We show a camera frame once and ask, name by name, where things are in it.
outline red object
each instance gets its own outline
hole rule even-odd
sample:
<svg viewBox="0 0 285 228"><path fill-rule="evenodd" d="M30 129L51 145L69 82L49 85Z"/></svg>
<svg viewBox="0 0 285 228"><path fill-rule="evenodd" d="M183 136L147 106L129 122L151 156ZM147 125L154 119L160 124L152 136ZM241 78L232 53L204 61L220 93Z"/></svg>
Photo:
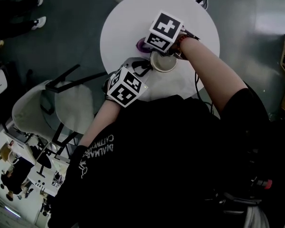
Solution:
<svg viewBox="0 0 285 228"><path fill-rule="evenodd" d="M266 187L264 189L270 189L272 185L272 180L268 180Z"/></svg>

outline gray floor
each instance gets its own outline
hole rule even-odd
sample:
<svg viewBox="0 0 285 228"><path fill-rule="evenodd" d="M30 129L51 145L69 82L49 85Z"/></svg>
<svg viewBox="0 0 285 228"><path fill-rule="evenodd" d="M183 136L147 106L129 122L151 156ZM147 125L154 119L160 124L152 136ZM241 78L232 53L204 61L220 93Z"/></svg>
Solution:
<svg viewBox="0 0 285 228"><path fill-rule="evenodd" d="M6 40L1 56L13 60L22 80L28 69L40 83L79 63L70 79L104 71L99 39L102 26L115 7L113 0L44 0L31 18L47 16L44 28ZM220 57L259 95L272 119L278 117L285 90L280 68L285 34L285 0L209 0L208 13L217 26ZM88 85L96 109L104 78ZM207 100L206 91L201 91Z"/></svg>

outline cup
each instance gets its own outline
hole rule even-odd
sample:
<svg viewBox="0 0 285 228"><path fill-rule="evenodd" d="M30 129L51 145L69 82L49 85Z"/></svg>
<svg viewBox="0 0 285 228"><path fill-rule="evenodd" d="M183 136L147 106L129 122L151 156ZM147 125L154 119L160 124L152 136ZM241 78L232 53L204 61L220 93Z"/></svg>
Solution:
<svg viewBox="0 0 285 228"><path fill-rule="evenodd" d="M162 57L157 51L153 51L150 56L150 62L156 71L168 73L176 67L177 59L174 56Z"/></svg>

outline forearm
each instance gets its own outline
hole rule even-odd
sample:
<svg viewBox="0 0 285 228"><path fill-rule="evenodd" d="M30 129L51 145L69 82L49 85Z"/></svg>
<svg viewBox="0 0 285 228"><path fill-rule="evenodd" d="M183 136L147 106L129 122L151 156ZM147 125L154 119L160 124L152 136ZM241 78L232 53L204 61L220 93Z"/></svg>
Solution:
<svg viewBox="0 0 285 228"><path fill-rule="evenodd" d="M180 47L219 113L237 91L247 88L243 80L226 63L199 41L186 38Z"/></svg>
<svg viewBox="0 0 285 228"><path fill-rule="evenodd" d="M112 101L105 101L95 119L87 129L86 133L80 140L79 145L90 146L94 138L108 125L116 121L121 106Z"/></svg>

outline table top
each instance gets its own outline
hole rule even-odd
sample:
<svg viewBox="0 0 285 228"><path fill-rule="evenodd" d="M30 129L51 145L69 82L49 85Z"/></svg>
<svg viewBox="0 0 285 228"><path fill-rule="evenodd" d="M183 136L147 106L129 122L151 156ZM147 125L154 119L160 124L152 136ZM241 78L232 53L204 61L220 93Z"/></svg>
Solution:
<svg viewBox="0 0 285 228"><path fill-rule="evenodd" d="M149 57L138 51L135 45L139 39L148 35L151 23L160 10L183 20L184 27L219 56L216 26L210 15L194 0L123 0L110 13L101 33L100 52L107 73L116 71L129 57ZM194 73L188 61L178 60L175 69L165 73L165 77L182 75L185 82L193 84ZM201 88L203 84L199 81L198 90Z"/></svg>

